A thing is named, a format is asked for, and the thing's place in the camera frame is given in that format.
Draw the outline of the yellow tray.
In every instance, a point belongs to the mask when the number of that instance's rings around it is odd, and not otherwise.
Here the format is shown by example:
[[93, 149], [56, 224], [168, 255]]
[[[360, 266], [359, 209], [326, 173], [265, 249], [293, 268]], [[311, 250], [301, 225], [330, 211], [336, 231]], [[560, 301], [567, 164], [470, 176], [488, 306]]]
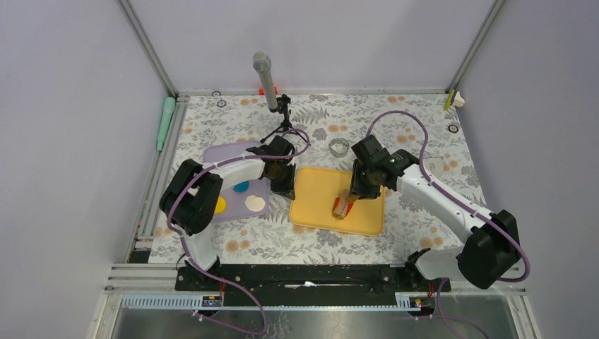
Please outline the yellow tray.
[[364, 236], [377, 236], [384, 230], [384, 197], [358, 200], [347, 217], [333, 216], [335, 200], [350, 188], [350, 172], [321, 167], [303, 167], [295, 178], [295, 199], [289, 219], [299, 226]]

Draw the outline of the wooden dough roller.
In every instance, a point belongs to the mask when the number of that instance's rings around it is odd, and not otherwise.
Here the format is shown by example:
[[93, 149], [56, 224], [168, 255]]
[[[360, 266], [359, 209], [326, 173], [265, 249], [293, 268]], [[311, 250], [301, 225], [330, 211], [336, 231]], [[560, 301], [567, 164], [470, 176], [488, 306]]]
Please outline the wooden dough roller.
[[349, 190], [343, 190], [339, 193], [340, 196], [340, 207], [342, 208], [339, 214], [331, 212], [332, 216], [338, 220], [345, 219], [355, 202], [359, 200], [356, 196], [351, 196]]

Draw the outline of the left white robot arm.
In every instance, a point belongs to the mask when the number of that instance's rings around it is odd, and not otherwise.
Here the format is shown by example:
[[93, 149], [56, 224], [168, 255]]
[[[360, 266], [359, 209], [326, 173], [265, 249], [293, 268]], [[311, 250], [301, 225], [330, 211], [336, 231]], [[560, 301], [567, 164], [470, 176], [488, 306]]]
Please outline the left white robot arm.
[[185, 160], [169, 183], [160, 200], [160, 209], [167, 217], [167, 226], [179, 235], [185, 255], [194, 271], [192, 281], [202, 290], [213, 289], [219, 272], [213, 265], [218, 253], [212, 245], [212, 227], [221, 191], [242, 182], [267, 179], [270, 190], [288, 199], [295, 199], [293, 157], [296, 148], [275, 136], [270, 143], [247, 148], [239, 155], [220, 162], [200, 164]]

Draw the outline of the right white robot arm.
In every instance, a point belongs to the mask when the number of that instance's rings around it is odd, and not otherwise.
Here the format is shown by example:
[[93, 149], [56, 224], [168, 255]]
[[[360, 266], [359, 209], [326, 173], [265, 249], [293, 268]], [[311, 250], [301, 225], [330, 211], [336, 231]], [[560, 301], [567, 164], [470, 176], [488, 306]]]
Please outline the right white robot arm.
[[387, 151], [373, 135], [351, 147], [356, 159], [350, 195], [360, 200], [379, 197], [386, 188], [418, 202], [461, 241], [452, 249], [423, 249], [405, 262], [405, 281], [422, 291], [437, 278], [467, 280], [486, 290], [522, 257], [515, 217], [469, 201], [430, 174], [414, 155]]

